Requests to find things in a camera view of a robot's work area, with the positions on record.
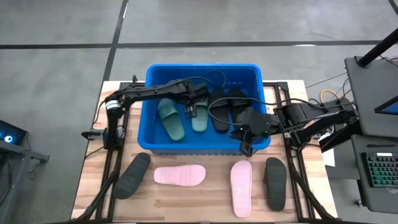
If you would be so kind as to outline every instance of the computer monitor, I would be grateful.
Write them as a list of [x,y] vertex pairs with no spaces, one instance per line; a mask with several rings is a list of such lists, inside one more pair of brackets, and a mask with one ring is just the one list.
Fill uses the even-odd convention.
[[398,115],[398,96],[374,109],[376,113]]

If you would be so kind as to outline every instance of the gray concrete floor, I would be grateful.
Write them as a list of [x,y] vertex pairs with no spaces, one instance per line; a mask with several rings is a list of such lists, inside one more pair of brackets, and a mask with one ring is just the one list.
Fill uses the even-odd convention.
[[[0,0],[0,45],[111,43],[121,3]],[[387,0],[130,0],[119,42],[381,40],[397,22]],[[154,63],[255,63],[263,79],[310,85],[344,72],[345,57],[371,47],[118,49],[110,80],[133,74],[143,80]],[[34,181],[27,178],[13,223],[69,219],[87,145],[80,133],[93,120],[108,54],[109,49],[0,50],[0,119],[28,130],[34,150],[51,154]],[[396,46],[384,54],[394,55]],[[308,95],[318,99],[321,90],[337,91],[345,79],[308,88]],[[340,218],[398,218],[356,208],[352,181],[330,182]]]

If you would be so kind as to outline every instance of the wooden table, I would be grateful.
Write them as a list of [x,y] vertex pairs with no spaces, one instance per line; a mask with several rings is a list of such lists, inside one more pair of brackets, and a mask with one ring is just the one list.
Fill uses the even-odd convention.
[[[302,80],[284,82],[289,84],[291,98],[308,100]],[[117,90],[119,83],[115,81],[104,82],[99,102]],[[264,94],[267,102],[275,102],[273,88],[265,87]],[[244,156],[158,156],[141,148],[137,143],[141,106],[141,102],[134,103],[131,106],[121,173],[126,170],[127,166],[140,152],[149,153],[152,162],[137,192],[126,200],[116,201],[114,222],[292,222],[297,220],[289,173],[286,185],[285,209],[281,212],[273,212],[268,208],[266,202],[263,178],[267,158],[276,157],[280,159],[287,169],[286,153],[281,134],[272,136],[270,146],[250,158]],[[267,106],[267,112],[273,113],[272,107]],[[102,106],[95,128],[103,129],[105,127],[106,112],[104,106]],[[102,140],[92,141],[88,145],[87,153],[101,146]],[[102,149],[85,160],[72,218],[81,215],[98,193],[105,157],[106,150]],[[315,146],[306,147],[303,150],[303,158],[311,191],[327,211],[337,217],[320,149]],[[232,208],[229,172],[233,164],[240,160],[248,160],[252,165],[252,210],[251,215],[247,218],[236,217]],[[199,164],[206,168],[206,178],[200,185],[181,187],[155,183],[154,170],[157,167],[184,164]],[[300,187],[298,189],[304,217],[308,217],[303,192]],[[109,192],[105,200],[104,217],[108,210]]]

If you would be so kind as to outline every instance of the slide sandal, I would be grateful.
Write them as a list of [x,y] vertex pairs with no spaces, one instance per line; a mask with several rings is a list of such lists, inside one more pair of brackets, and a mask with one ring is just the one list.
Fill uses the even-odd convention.
[[286,201],[286,168],[277,158],[268,158],[264,182],[267,185],[268,207],[275,212],[285,208]]
[[231,169],[232,203],[234,213],[246,218],[251,212],[251,165],[248,161],[239,161]]
[[[212,102],[226,97],[224,90],[223,89],[216,89],[210,94],[209,97],[209,104]],[[229,122],[229,117],[228,117],[228,101],[227,100],[221,100],[215,103],[213,106],[211,106],[210,112],[212,115],[222,121]],[[213,120],[214,128],[218,133],[227,133],[229,131],[229,124],[224,124],[219,121],[216,121],[215,119]]]
[[118,199],[126,199],[136,193],[150,164],[150,156],[138,154],[127,167],[113,188],[113,195]]
[[197,117],[192,118],[192,128],[196,132],[204,132],[207,128],[207,100],[195,103],[197,106]]
[[196,186],[205,179],[206,170],[199,165],[156,168],[154,179],[158,184]]
[[[232,89],[228,91],[228,97],[246,97],[246,95],[239,89]],[[251,106],[250,100],[229,100],[229,105],[234,123],[238,120],[238,115]]]
[[159,115],[167,134],[169,134],[173,141],[179,141],[184,138],[185,131],[172,100],[161,100],[157,105],[157,114]]

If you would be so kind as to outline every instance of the green slipper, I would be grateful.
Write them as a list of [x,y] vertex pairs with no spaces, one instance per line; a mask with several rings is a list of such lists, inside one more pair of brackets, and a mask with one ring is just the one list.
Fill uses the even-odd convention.
[[170,138],[174,141],[179,141],[184,138],[185,131],[172,100],[161,100],[157,105],[157,114]]
[[204,132],[207,128],[207,100],[195,103],[197,106],[197,117],[192,118],[192,128],[196,132]]

